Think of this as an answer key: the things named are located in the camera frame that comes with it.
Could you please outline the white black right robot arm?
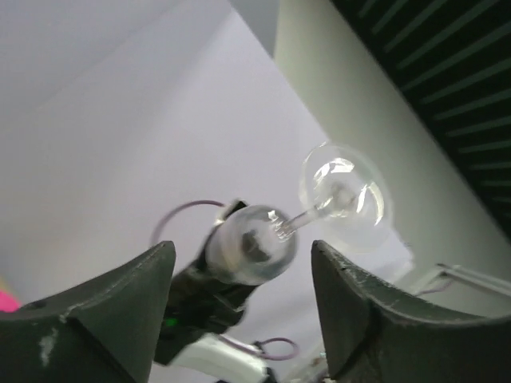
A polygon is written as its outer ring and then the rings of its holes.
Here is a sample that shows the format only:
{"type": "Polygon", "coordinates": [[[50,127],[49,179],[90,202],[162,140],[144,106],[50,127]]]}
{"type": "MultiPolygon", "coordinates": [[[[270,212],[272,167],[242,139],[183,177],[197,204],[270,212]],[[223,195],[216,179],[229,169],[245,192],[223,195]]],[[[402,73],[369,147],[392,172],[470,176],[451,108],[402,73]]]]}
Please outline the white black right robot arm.
{"type": "Polygon", "coordinates": [[[219,382],[274,382],[258,345],[224,336],[243,318],[255,287],[212,277],[205,248],[172,277],[154,361],[199,371],[219,382]]]}

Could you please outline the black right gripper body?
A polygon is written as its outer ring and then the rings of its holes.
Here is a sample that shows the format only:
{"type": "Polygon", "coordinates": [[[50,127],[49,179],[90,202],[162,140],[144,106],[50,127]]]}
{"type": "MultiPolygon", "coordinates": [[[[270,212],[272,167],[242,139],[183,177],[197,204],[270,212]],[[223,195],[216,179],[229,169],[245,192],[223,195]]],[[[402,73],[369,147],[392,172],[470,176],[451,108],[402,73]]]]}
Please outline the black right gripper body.
{"type": "Polygon", "coordinates": [[[186,346],[203,335],[223,334],[238,324],[244,316],[245,302],[255,290],[253,286],[221,282],[208,269],[206,260],[206,250],[212,236],[228,217],[247,206],[244,201],[237,199],[228,205],[210,199],[184,203],[158,222],[153,230],[153,243],[160,242],[164,227],[175,215],[199,205],[217,206],[221,212],[200,246],[198,255],[172,276],[154,357],[159,365],[170,365],[186,346]]]}

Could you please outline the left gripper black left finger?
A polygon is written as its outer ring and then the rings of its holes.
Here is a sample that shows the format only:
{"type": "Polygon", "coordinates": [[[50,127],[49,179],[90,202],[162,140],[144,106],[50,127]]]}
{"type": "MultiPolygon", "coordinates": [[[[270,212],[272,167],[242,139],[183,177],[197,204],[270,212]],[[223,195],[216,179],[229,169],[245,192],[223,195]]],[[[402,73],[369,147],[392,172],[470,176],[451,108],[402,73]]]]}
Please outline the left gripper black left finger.
{"type": "Polygon", "coordinates": [[[3,382],[146,382],[176,252],[162,242],[71,289],[1,315],[3,382]]]}

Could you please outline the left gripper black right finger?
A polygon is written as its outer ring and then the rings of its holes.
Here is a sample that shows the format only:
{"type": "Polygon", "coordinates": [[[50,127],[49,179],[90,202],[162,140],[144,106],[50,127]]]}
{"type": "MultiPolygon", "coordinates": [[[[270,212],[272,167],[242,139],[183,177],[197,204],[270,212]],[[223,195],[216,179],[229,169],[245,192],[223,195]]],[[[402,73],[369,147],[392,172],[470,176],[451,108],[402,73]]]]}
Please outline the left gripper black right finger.
{"type": "Polygon", "coordinates": [[[355,265],[322,240],[311,269],[336,382],[508,382],[510,317],[437,306],[355,265]]]}

